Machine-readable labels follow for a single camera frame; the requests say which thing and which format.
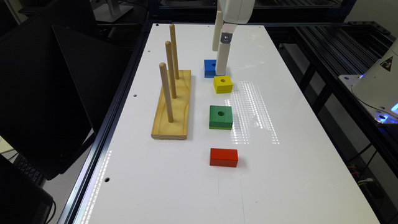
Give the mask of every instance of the wooden peg board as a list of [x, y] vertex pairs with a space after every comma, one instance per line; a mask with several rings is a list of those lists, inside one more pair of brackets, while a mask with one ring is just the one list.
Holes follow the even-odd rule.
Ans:
[[178, 74], [180, 79], [175, 81], [177, 98], [172, 99], [174, 122], [170, 123], [167, 119], [162, 88], [151, 133], [154, 139], [185, 140], [187, 138], [191, 70], [179, 70]]

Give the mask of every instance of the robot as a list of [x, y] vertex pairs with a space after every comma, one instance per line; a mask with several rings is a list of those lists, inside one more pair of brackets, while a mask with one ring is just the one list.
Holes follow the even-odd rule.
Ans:
[[217, 51], [216, 75], [224, 75], [232, 35], [237, 24], [247, 24], [255, 0], [218, 0], [213, 36], [213, 51]]

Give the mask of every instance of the square block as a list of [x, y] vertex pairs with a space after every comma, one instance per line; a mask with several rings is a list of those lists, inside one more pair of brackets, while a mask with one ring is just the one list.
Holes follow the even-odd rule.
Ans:
[[210, 106], [210, 129], [232, 129], [232, 107]]
[[236, 167], [238, 164], [238, 150], [236, 149], [210, 149], [210, 165]]
[[217, 94], [232, 92], [233, 83], [229, 75], [214, 77], [213, 85]]
[[217, 60], [205, 60], [205, 78], [216, 77], [216, 62]]

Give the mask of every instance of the blue light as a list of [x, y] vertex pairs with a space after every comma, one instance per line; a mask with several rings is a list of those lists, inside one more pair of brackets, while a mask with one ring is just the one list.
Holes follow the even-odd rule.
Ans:
[[392, 112], [394, 112], [394, 113], [396, 113], [396, 114], [398, 114], [398, 103], [395, 105], [395, 106], [393, 106], [392, 108], [391, 108], [391, 111]]
[[386, 119], [388, 118], [388, 116], [383, 116], [383, 117], [384, 117], [384, 119], [380, 118], [380, 122], [385, 122]]

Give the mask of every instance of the white table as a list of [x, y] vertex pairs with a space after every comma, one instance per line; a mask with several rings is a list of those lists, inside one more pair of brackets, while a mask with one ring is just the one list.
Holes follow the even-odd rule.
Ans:
[[[379, 223], [263, 26], [236, 29], [234, 89], [218, 95], [203, 75], [213, 26], [176, 33], [179, 67], [192, 71], [187, 140], [150, 137], [170, 40], [160, 24], [76, 223]], [[233, 107], [232, 131], [208, 128], [210, 105]], [[211, 147], [237, 149], [237, 168], [209, 166]]]

